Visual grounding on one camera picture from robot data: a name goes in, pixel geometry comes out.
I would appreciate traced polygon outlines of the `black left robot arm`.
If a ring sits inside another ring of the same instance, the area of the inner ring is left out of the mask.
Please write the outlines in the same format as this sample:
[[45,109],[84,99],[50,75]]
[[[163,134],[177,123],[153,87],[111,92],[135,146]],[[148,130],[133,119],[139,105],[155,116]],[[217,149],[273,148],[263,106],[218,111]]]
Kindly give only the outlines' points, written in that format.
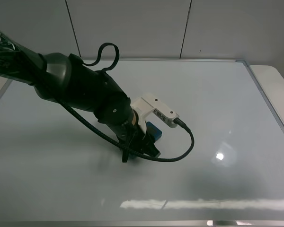
[[28,84],[41,99],[59,103],[70,112],[93,113],[117,136],[123,162],[133,153],[160,155],[154,138],[138,125],[130,98],[106,68],[93,71],[75,54],[36,53],[0,32],[0,77]]

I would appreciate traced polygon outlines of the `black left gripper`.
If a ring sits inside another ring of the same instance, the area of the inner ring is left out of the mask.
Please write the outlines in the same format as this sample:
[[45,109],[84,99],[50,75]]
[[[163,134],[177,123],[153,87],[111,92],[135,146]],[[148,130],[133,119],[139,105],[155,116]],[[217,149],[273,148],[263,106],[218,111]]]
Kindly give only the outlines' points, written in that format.
[[97,113],[98,122],[105,124],[116,135],[118,143],[122,144],[122,162],[132,160],[131,149],[141,151],[150,157],[159,157],[160,151],[155,147],[152,138],[144,138],[136,122],[135,113]]

